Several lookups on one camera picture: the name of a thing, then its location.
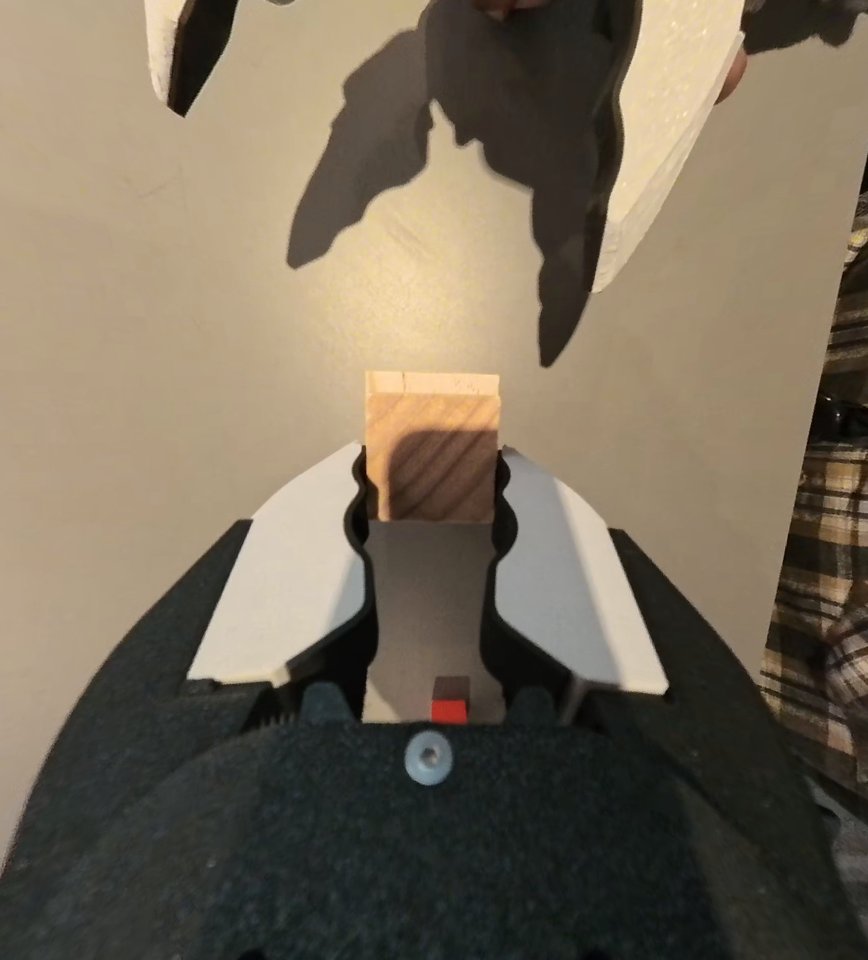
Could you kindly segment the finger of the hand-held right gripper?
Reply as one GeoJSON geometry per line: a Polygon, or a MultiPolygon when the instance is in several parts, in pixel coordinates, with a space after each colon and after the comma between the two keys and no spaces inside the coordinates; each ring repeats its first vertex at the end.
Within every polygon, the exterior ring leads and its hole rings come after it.
{"type": "Polygon", "coordinates": [[[185,117],[230,40],[237,1],[146,1],[148,62],[157,99],[185,117]]]}
{"type": "Polygon", "coordinates": [[[592,113],[590,293],[614,280],[666,201],[741,50],[744,6],[599,2],[610,63],[592,113]]]}

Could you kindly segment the person's plaid shirt torso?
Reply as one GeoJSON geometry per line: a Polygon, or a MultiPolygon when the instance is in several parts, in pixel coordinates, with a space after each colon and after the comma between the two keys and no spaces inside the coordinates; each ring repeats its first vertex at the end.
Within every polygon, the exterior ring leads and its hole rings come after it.
{"type": "Polygon", "coordinates": [[[868,813],[868,191],[829,331],[760,667],[795,755],[868,813]]]}

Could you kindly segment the medium natural wooden cube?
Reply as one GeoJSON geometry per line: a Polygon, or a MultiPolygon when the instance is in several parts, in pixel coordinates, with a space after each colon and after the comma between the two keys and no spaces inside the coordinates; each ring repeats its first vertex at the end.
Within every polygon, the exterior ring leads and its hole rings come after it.
{"type": "Polygon", "coordinates": [[[367,371],[372,518],[493,522],[501,409],[498,374],[367,371]]]}

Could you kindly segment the person's right hand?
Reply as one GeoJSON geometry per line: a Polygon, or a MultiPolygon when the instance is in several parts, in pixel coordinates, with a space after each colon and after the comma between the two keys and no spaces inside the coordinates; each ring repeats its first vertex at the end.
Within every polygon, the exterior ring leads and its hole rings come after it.
{"type": "Polygon", "coordinates": [[[743,78],[748,65],[748,54],[742,45],[735,54],[733,61],[728,68],[723,86],[715,101],[716,104],[724,102],[737,89],[743,78]]]}

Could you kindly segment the small red wooden cube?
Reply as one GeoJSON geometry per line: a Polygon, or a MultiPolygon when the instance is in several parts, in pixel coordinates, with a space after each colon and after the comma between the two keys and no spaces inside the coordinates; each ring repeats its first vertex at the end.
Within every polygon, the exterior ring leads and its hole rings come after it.
{"type": "Polygon", "coordinates": [[[467,676],[435,678],[430,703],[430,720],[439,725],[465,725],[471,704],[471,681],[467,676]]]}

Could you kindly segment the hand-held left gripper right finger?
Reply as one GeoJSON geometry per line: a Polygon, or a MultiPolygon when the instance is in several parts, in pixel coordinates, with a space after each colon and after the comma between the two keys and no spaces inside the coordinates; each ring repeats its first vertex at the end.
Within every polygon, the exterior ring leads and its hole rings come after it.
{"type": "Polygon", "coordinates": [[[512,697],[546,687],[661,696],[660,663],[608,524],[514,448],[498,455],[485,666],[512,697]]]}

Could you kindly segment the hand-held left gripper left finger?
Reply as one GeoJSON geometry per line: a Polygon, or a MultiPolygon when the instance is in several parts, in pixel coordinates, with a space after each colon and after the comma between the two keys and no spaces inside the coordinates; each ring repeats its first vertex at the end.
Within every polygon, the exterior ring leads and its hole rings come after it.
{"type": "Polygon", "coordinates": [[[366,455],[350,442],[271,495],[248,531],[187,681],[274,688],[323,672],[366,687],[374,577],[366,455]]]}

